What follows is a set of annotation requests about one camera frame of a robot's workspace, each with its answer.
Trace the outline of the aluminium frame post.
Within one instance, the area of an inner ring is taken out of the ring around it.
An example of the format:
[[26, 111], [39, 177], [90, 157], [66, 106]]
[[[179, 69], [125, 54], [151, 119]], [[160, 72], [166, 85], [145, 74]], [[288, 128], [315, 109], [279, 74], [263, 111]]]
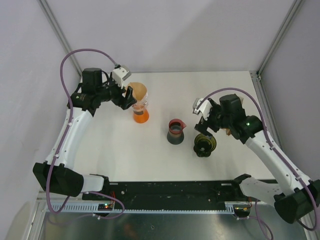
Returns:
[[261, 76], [267, 65], [271, 61], [273, 55], [276, 53], [276, 50], [279, 48], [281, 42], [286, 36], [288, 30], [293, 24], [296, 16], [298, 15], [300, 9], [304, 5], [305, 0], [294, 0], [291, 7], [289, 8], [287, 14], [285, 15], [284, 20], [282, 21], [278, 31], [276, 32], [275, 37], [273, 38], [271, 45], [269, 46], [265, 56], [262, 59], [261, 64], [256, 70], [257, 76]]
[[[49, 5], [48, 0], [36, 0], [40, 9], [42, 10], [47, 22], [51, 26], [56, 38], [58, 39], [60, 46], [62, 47], [65, 54], [68, 54], [72, 51], [71, 45], [66, 38], [66, 35], [61, 28], [58, 19], [56, 18], [51, 6]], [[78, 60], [75, 58], [75, 55], [68, 57], [71, 62], [73, 69], [76, 71], [77, 75], [80, 77], [82, 75], [81, 66]]]

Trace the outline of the clear glass dripper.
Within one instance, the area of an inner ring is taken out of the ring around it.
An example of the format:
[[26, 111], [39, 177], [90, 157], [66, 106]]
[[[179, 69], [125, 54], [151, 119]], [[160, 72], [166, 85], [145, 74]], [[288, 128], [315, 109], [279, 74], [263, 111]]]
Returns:
[[131, 106], [133, 113], [136, 115], [143, 115], [148, 104], [148, 95], [146, 94], [141, 100], [137, 100], [137, 102]]

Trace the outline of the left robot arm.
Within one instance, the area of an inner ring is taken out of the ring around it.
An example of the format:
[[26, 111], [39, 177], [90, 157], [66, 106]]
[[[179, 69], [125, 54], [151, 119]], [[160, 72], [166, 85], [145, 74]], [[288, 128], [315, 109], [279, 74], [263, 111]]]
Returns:
[[137, 102], [133, 89], [124, 86], [130, 76], [130, 70], [124, 65], [116, 66], [110, 74], [95, 67], [82, 71], [82, 82], [70, 96], [71, 103], [67, 105], [66, 118], [54, 147], [45, 161], [35, 163], [32, 170], [44, 191], [70, 197], [93, 192], [100, 200], [110, 196], [111, 188], [105, 184], [107, 177], [77, 173], [75, 159], [86, 129], [103, 102], [111, 101], [123, 110]]

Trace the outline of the orange glass flask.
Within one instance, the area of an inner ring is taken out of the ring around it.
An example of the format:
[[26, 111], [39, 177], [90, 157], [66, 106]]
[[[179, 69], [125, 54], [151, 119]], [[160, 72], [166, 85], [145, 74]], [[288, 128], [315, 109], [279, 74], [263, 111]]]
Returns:
[[143, 124], [149, 120], [149, 112], [147, 109], [142, 111], [134, 111], [133, 112], [133, 119], [136, 123]]

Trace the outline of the dark green dripper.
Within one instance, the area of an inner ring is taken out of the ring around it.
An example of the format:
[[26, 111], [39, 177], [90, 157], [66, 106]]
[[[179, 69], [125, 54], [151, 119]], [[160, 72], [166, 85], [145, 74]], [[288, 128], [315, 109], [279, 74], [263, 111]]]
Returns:
[[217, 141], [210, 141], [205, 135], [198, 134], [194, 138], [193, 151], [199, 158], [207, 158], [216, 149]]

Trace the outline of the right aluminium frame post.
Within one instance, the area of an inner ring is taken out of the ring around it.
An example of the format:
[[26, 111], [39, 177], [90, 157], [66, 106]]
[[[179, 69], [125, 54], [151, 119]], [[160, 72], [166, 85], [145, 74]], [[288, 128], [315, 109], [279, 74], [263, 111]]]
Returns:
[[304, 5], [305, 0], [294, 0], [291, 7], [289, 8], [287, 14], [285, 15], [284, 20], [282, 21], [278, 31], [276, 32], [275, 37], [273, 38], [271, 45], [269, 46], [265, 56], [262, 59], [261, 64], [256, 70], [257, 76], [261, 76], [267, 65], [271, 61], [273, 55], [276, 53], [276, 50], [279, 48], [281, 42], [286, 36], [288, 30], [293, 24], [296, 16], [298, 15], [300, 9]]

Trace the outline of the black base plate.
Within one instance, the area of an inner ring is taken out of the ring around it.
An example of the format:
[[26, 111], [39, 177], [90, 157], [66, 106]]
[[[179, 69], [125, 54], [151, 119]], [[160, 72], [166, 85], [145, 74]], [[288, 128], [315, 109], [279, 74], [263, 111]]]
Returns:
[[256, 200], [232, 180], [107, 182], [101, 193], [129, 211], [214, 211], [225, 210], [225, 202]]

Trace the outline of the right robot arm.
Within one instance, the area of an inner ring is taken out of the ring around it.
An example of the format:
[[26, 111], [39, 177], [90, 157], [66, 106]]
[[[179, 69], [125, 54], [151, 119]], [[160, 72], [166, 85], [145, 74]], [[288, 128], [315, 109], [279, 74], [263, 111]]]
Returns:
[[241, 99], [236, 94], [222, 96], [219, 103], [211, 98], [197, 98], [193, 113], [200, 115], [195, 129], [208, 138], [220, 129], [228, 129], [231, 135], [248, 147], [271, 172], [276, 183], [266, 183], [249, 174], [234, 179], [231, 196], [242, 201], [253, 197], [273, 206], [278, 215], [292, 224], [320, 205], [320, 182], [312, 180], [286, 156], [275, 143], [260, 118], [246, 115]]

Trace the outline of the single brown coffee filter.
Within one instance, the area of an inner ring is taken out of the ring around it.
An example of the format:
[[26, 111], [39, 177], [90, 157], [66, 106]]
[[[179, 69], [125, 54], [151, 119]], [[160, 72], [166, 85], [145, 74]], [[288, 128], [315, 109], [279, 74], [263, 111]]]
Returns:
[[137, 101], [141, 101], [147, 94], [147, 87], [143, 83], [130, 82], [127, 86], [133, 89], [133, 97]]

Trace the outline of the aluminium rail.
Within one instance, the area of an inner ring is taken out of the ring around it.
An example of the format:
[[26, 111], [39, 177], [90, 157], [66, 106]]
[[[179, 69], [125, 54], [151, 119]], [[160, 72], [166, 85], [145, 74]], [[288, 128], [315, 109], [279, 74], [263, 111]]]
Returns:
[[[75, 200], [75, 201], [81, 200], [83, 194], [88, 194], [88, 193], [89, 193], [88, 191], [85, 191], [85, 192], [80, 193], [77, 196], [70, 196], [69, 200], [72, 200], [72, 201], [73, 200]], [[67, 196], [66, 195], [62, 195], [62, 194], [57, 194], [57, 193], [50, 193], [49, 194], [49, 198], [50, 198], [51, 202], [63, 202], [67, 198]], [[46, 191], [43, 190], [43, 188], [40, 185], [39, 185], [39, 191], [38, 191], [38, 194], [37, 194], [35, 200], [37, 202], [46, 202], [47, 201]]]

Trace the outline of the left aluminium frame post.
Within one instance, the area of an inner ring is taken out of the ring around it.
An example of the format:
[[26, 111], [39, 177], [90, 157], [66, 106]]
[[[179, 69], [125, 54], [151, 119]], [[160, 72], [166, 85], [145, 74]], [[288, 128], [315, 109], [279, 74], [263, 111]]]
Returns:
[[[68, 54], [72, 51], [71, 45], [66, 38], [66, 35], [61, 28], [58, 19], [56, 18], [51, 6], [49, 5], [48, 0], [36, 0], [40, 9], [42, 10], [47, 22], [51, 26], [56, 38], [58, 39], [60, 46], [62, 47], [65, 54]], [[68, 57], [71, 62], [73, 69], [76, 71], [77, 75], [80, 77], [82, 75], [81, 66], [78, 60], [75, 58], [75, 55]]]

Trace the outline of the brown coffee filter stack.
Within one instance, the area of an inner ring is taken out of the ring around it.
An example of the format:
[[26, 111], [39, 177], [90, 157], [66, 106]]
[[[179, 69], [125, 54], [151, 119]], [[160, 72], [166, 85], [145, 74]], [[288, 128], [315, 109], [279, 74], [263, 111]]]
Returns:
[[[242, 105], [242, 104], [243, 104], [243, 101], [244, 101], [244, 98], [240, 96], [239, 99], [240, 99], [240, 102], [241, 102], [241, 105]], [[225, 128], [224, 131], [225, 131], [225, 134], [226, 134], [227, 136], [230, 136], [230, 135], [231, 135], [231, 130], [230, 130], [230, 129]]]

